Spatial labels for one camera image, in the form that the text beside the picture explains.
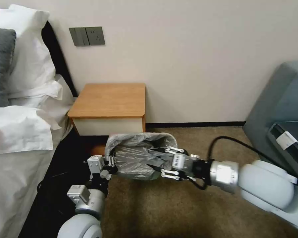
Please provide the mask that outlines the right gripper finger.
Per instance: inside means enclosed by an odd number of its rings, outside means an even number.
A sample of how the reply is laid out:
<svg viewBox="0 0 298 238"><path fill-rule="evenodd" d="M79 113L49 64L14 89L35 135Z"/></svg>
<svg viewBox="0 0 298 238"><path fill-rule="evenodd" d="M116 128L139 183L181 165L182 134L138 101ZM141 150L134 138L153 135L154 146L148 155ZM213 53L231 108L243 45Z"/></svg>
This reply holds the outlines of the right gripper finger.
<svg viewBox="0 0 298 238"><path fill-rule="evenodd" d="M186 150L168 145L167 147L151 148L149 149L149 154L154 156L171 156L175 154L186 155Z"/></svg>
<svg viewBox="0 0 298 238"><path fill-rule="evenodd" d="M151 167L153 170L160 172L161 177L168 178L168 179L174 179L174 180L186 180L188 177L185 175L183 171L177 171L177 170L166 170L162 167L146 164L149 167Z"/></svg>

